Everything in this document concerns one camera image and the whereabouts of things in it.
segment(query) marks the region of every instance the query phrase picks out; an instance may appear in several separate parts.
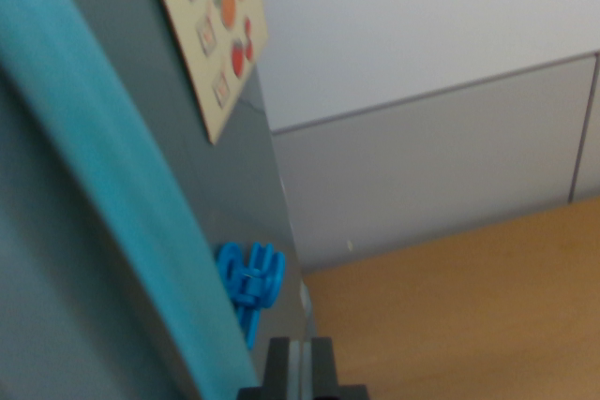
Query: blue plastic toy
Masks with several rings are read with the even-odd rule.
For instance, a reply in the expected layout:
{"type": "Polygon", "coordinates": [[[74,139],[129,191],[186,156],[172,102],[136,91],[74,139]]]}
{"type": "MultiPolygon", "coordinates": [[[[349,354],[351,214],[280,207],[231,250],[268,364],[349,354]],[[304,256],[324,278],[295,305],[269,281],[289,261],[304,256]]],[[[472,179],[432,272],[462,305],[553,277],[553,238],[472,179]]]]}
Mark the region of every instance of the blue plastic toy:
{"type": "Polygon", "coordinates": [[[227,243],[218,253],[217,267],[236,307],[247,347],[252,349],[261,308],[270,308],[279,295],[285,273],[285,255],[275,252],[272,244],[262,247],[255,243],[246,267],[239,245],[227,243]]]}

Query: gray cabinet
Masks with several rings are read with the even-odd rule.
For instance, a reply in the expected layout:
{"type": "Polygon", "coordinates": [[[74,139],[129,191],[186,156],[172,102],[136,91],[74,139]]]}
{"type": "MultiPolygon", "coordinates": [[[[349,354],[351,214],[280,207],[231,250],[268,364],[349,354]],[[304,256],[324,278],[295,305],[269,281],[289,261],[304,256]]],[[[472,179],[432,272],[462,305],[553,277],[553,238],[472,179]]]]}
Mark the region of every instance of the gray cabinet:
{"type": "Polygon", "coordinates": [[[579,162],[574,199],[583,200],[597,195],[600,195],[600,97],[596,91],[579,162]]]}
{"type": "Polygon", "coordinates": [[[586,57],[276,135],[303,266],[566,204],[594,63],[586,57]]]}

